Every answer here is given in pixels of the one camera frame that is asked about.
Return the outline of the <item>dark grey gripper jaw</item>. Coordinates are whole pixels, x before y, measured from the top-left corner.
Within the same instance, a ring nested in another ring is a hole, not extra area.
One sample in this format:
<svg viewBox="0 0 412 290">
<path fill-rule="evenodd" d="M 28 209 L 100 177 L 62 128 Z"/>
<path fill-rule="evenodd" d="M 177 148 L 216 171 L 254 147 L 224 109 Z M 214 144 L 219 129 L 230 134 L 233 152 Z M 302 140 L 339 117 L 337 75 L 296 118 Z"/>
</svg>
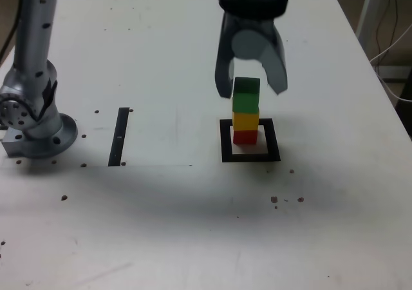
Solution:
<svg viewBox="0 0 412 290">
<path fill-rule="evenodd" d="M 232 62 L 235 55 L 232 49 L 232 39 L 237 31 L 238 27 L 234 19 L 225 12 L 221 24 L 214 79 L 220 97 L 226 99 L 231 97 L 233 89 L 234 67 Z"/>
</svg>

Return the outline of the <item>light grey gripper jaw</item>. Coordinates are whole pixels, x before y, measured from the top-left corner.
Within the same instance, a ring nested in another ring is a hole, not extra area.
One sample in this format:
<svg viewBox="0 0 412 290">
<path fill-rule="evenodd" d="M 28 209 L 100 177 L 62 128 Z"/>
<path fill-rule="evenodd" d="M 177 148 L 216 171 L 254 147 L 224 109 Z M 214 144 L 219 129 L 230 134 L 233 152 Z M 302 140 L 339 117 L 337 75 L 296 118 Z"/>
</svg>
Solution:
<svg viewBox="0 0 412 290">
<path fill-rule="evenodd" d="M 235 58 L 260 62 L 268 85 L 277 95 L 288 89 L 284 46 L 273 24 L 240 30 L 232 39 L 232 49 Z"/>
</svg>

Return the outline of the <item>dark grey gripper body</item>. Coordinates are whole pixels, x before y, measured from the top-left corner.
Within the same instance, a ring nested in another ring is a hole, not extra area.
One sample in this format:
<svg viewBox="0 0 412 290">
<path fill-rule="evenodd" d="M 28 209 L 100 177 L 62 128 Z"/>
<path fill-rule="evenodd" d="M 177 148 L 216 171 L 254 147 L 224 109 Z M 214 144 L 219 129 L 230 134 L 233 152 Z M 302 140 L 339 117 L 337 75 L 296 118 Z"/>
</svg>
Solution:
<svg viewBox="0 0 412 290">
<path fill-rule="evenodd" d="M 276 30 L 273 20 L 257 21 L 245 19 L 228 12 L 224 14 L 224 27 L 235 32 L 241 30 L 256 30 L 260 33 L 273 33 Z"/>
</svg>

